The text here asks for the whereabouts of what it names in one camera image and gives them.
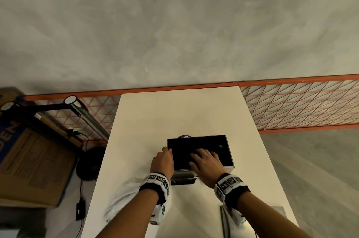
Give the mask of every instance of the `forearm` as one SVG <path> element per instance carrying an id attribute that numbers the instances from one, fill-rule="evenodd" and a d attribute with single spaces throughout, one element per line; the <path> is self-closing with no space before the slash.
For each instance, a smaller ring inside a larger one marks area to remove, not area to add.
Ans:
<path id="1" fill-rule="evenodd" d="M 143 238 L 157 201 L 154 190 L 140 191 L 96 238 Z"/>
<path id="2" fill-rule="evenodd" d="M 248 220 L 260 238 L 310 238 L 290 220 L 250 192 L 239 197 L 237 210 Z"/>

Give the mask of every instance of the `wristband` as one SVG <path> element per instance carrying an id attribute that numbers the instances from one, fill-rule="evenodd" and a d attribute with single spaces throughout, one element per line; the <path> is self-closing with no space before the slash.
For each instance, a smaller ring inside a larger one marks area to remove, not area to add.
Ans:
<path id="1" fill-rule="evenodd" d="M 238 198 L 245 192 L 250 192 L 248 186 L 233 174 L 223 174 L 214 186 L 216 197 L 227 207 L 236 208 Z"/>
<path id="2" fill-rule="evenodd" d="M 169 196 L 169 182 L 167 177 L 162 173 L 150 173 L 141 183 L 139 192 L 144 189 L 151 189 L 158 194 L 158 204 L 164 204 Z"/>

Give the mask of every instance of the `power adapter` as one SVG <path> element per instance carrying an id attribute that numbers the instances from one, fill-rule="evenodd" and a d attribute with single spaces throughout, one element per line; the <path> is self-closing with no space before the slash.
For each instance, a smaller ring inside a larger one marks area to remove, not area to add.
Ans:
<path id="1" fill-rule="evenodd" d="M 80 197 L 76 204 L 76 221 L 82 220 L 86 217 L 86 201 Z"/>

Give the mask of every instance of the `finger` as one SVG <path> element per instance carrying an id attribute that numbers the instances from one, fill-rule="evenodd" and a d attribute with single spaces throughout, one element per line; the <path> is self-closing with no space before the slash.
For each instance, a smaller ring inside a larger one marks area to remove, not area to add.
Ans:
<path id="1" fill-rule="evenodd" d="M 212 154 L 213 158 L 215 158 L 216 160 L 219 160 L 217 153 L 212 151 L 211 154 Z"/>
<path id="2" fill-rule="evenodd" d="M 193 171 L 195 171 L 195 173 L 198 175 L 198 173 L 200 172 L 200 169 L 197 167 L 197 165 L 194 162 L 189 162 L 190 167 Z"/>
<path id="3" fill-rule="evenodd" d="M 212 157 L 211 153 L 210 153 L 207 149 L 205 149 L 204 151 L 206 152 L 207 155 L 209 155 L 210 157 Z"/>
<path id="4" fill-rule="evenodd" d="M 196 149 L 198 153 L 200 153 L 201 158 L 204 158 L 205 156 L 208 156 L 207 153 L 204 151 L 203 148 Z"/>
<path id="5" fill-rule="evenodd" d="M 195 160 L 195 162 L 198 163 L 198 165 L 200 165 L 200 163 L 202 163 L 202 158 L 200 156 L 198 156 L 197 154 L 194 154 L 194 153 L 191 153 L 190 155 Z"/>

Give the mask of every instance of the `round black base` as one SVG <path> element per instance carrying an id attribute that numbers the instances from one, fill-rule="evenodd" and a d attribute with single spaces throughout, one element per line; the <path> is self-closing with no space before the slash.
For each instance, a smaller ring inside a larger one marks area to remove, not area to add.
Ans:
<path id="1" fill-rule="evenodd" d="M 84 181 L 96 180 L 100 172 L 105 147 L 97 146 L 85 152 L 79 159 L 76 166 L 77 176 Z"/>

